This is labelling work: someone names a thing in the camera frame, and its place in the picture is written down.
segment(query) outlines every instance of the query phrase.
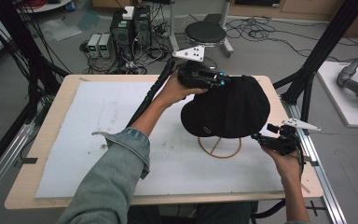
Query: denim shirt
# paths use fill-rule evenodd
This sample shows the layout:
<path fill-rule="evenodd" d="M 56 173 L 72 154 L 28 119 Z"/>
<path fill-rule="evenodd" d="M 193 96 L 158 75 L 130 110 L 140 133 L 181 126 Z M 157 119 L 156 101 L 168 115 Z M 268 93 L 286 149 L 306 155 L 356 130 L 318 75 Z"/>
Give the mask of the denim shirt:
<path fill-rule="evenodd" d="M 103 135 L 109 149 L 84 177 L 73 200 L 59 218 L 59 224 L 127 224 L 136 184 L 139 178 L 145 178 L 149 173 L 150 144 L 143 133 L 127 128 L 117 134 L 93 134 Z"/>

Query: stool seat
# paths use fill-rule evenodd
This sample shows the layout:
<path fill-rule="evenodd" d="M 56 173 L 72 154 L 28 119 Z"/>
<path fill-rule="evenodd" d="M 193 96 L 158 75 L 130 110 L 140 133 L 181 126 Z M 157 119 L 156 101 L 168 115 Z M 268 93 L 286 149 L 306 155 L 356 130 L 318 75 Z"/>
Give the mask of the stool seat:
<path fill-rule="evenodd" d="M 197 21 L 185 28 L 185 38 L 194 44 L 212 47 L 224 42 L 226 32 L 219 25 L 207 21 Z"/>

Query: white plastic bracket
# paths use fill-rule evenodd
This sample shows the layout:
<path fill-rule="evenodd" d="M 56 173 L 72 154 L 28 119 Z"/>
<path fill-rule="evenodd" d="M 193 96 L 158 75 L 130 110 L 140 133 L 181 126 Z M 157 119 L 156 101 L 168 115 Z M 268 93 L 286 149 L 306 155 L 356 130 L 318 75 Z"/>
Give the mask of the white plastic bracket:
<path fill-rule="evenodd" d="M 291 126 L 291 127 L 295 127 L 295 128 L 300 128 L 300 129 L 308 129 L 308 130 L 314 130 L 314 131 L 320 131 L 321 128 L 313 126 L 311 124 L 308 124 L 302 120 L 299 119 L 285 119 L 284 121 L 282 121 L 282 124 Z"/>
<path fill-rule="evenodd" d="M 181 49 L 174 51 L 172 56 L 175 58 L 182 58 L 196 62 L 202 62 L 204 59 L 205 47 L 196 46 L 189 49 Z"/>

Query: hat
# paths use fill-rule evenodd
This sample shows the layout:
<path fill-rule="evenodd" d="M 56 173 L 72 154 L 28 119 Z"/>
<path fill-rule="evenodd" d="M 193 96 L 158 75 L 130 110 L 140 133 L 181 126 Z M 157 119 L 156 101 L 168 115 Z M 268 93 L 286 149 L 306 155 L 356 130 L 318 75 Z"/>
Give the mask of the hat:
<path fill-rule="evenodd" d="M 198 137 L 241 138 L 258 133 L 269 117 L 269 99 L 254 77 L 231 77 L 182 108 L 185 129 Z"/>

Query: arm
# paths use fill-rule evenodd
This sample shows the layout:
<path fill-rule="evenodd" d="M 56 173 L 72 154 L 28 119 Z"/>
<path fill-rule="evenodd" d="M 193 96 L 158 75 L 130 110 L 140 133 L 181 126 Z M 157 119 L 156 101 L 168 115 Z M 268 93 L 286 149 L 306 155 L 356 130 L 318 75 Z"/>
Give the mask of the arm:
<path fill-rule="evenodd" d="M 288 156 L 281 156 L 279 153 L 262 147 L 275 161 L 282 184 L 286 200 L 286 217 L 288 221 L 310 222 L 304 198 L 301 191 L 300 168 L 297 152 Z"/>
<path fill-rule="evenodd" d="M 109 149 L 89 170 L 75 197 L 58 223 L 127 223 L 127 212 L 139 178 L 149 168 L 149 141 L 159 117 L 166 108 L 201 89 L 186 89 L 177 74 L 146 111 L 121 133 L 99 133 L 106 138 Z"/>

